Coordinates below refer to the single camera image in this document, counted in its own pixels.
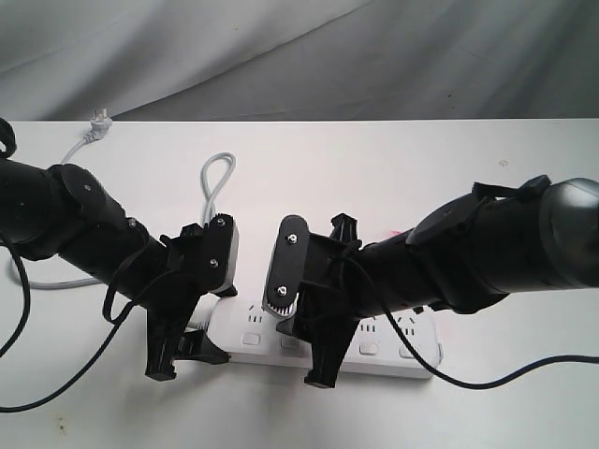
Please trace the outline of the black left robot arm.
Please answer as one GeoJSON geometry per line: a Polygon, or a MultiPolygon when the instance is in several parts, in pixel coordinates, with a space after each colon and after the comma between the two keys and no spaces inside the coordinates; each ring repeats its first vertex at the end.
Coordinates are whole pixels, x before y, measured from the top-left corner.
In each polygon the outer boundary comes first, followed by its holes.
{"type": "Polygon", "coordinates": [[[104,283],[102,314],[112,323],[116,294],[145,309],[146,376],[172,380],[174,361],[225,364],[229,355],[190,321],[206,294],[231,297],[239,233],[232,216],[217,214],[192,223],[179,236],[154,239],[104,189],[76,165],[47,169],[1,162],[1,231],[20,257],[55,255],[104,283]]]}

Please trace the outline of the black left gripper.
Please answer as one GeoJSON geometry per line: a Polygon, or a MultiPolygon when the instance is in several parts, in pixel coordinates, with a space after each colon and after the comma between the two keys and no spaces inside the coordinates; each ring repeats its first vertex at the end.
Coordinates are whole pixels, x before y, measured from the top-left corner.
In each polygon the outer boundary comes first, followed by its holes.
{"type": "MultiPolygon", "coordinates": [[[[203,234],[200,225],[189,224],[176,238],[163,236],[159,241],[151,240],[144,251],[147,270],[145,375],[153,380],[175,379],[174,363],[179,360],[211,365],[226,364],[230,360],[230,354],[214,344],[206,330],[186,329],[200,298],[207,294],[200,280],[203,234]]],[[[221,289],[221,297],[237,294],[233,283],[221,289]]]]}

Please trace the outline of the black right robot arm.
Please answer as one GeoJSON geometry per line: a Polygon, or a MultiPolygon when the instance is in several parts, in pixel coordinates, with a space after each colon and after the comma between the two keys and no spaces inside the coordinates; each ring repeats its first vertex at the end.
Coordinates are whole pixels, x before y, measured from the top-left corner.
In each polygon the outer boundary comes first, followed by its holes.
{"type": "Polygon", "coordinates": [[[331,388],[360,322],[398,311],[474,314],[522,292],[598,284],[598,184],[541,175],[517,188],[475,183],[415,227],[373,243],[357,221],[330,234],[288,215],[273,247],[262,305],[278,330],[309,343],[305,383],[331,388]]]}

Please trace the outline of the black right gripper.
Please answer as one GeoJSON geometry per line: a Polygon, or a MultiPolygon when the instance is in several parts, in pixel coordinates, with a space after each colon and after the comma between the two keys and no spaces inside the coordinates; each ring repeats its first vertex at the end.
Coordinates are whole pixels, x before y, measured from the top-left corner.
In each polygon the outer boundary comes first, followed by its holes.
{"type": "Polygon", "coordinates": [[[323,389],[335,386],[358,326],[355,302],[344,279],[349,273],[344,259],[361,246],[358,222],[341,213],[331,223],[331,233],[322,236],[311,232],[305,219],[294,217],[299,243],[305,247],[297,311],[276,325],[277,332],[310,345],[312,365],[304,382],[323,389]]]}

